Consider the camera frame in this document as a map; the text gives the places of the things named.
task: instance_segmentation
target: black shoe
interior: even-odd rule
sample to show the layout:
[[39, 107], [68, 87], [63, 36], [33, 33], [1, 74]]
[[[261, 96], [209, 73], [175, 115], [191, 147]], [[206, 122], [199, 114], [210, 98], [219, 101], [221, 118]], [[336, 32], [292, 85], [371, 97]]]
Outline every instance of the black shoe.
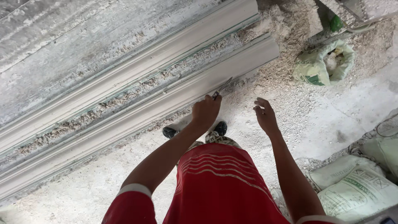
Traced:
[[174, 137], [174, 136], [176, 135], [176, 133], [177, 133], [176, 130], [174, 130], [174, 129], [172, 129], [172, 128], [169, 128], [169, 127], [164, 127], [163, 130], [162, 130], [162, 132], [163, 132], [163, 135], [164, 135], [166, 138], [172, 138], [172, 137]]
[[224, 121], [220, 121], [219, 124], [214, 128], [214, 131], [219, 134], [219, 136], [224, 136], [226, 134], [226, 123]]

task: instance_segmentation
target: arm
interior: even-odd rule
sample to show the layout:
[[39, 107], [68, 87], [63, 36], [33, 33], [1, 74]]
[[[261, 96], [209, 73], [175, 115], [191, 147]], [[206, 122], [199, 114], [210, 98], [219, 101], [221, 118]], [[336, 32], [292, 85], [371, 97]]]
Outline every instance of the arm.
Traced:
[[213, 125], [220, 110], [221, 99], [222, 97], [218, 96], [216, 100], [213, 100], [206, 95], [204, 100], [195, 103], [192, 108], [192, 121], [188, 126], [138, 164], [121, 187], [139, 183], [153, 193], [189, 146]]
[[325, 215], [318, 196], [286, 146], [271, 105], [262, 98], [254, 103], [257, 121], [271, 140], [279, 184], [293, 223], [304, 216]]

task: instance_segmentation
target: dusty floor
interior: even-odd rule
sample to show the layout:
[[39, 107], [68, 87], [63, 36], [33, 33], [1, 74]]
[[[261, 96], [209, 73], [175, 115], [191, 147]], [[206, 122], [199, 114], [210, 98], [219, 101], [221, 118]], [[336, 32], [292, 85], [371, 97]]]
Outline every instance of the dusty floor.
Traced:
[[[306, 14], [299, 8], [290, 6], [290, 13], [285, 12], [284, 19], [273, 26], [279, 59], [227, 89], [230, 94], [224, 97], [219, 116], [228, 123], [227, 136], [248, 151], [270, 189], [278, 189], [279, 184], [269, 139], [252, 110], [257, 96], [270, 100], [303, 171], [319, 166], [398, 108], [398, 59], [394, 59], [398, 43], [393, 43], [398, 39], [398, 17], [346, 39], [357, 52], [354, 69], [336, 86], [317, 87], [291, 78], [295, 57], [311, 47], [303, 36], [307, 31], [300, 30]], [[125, 142], [120, 149], [2, 208], [0, 217], [7, 224], [99, 223], [128, 173], [165, 141], [158, 129]], [[175, 176], [176, 169], [153, 194], [159, 223], [171, 203]]]

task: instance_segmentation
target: hand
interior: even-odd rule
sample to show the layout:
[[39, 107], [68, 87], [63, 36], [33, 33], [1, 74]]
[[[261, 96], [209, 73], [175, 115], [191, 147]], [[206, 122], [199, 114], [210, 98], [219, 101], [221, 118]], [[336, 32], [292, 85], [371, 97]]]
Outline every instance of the hand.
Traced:
[[191, 123], [205, 133], [213, 125], [219, 114], [221, 100], [221, 95], [218, 95], [216, 100], [206, 95], [204, 100], [195, 103], [192, 108]]
[[260, 127], [265, 131], [269, 138], [273, 138], [281, 134], [276, 122], [275, 112], [269, 104], [268, 100], [258, 97], [254, 101], [255, 106], [253, 110], [256, 111], [257, 121]]

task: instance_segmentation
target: red shirt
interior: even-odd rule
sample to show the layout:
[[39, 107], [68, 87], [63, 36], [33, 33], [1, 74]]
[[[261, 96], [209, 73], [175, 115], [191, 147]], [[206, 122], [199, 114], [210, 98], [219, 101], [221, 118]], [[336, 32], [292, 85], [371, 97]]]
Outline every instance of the red shirt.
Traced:
[[[102, 223], [155, 224], [154, 206], [148, 194], [134, 189], [121, 193]], [[301, 223], [339, 223], [329, 218], [327, 222], [318, 221], [324, 218], [315, 220]], [[289, 224], [249, 154], [218, 143], [197, 146], [180, 159], [176, 191], [163, 223]]]

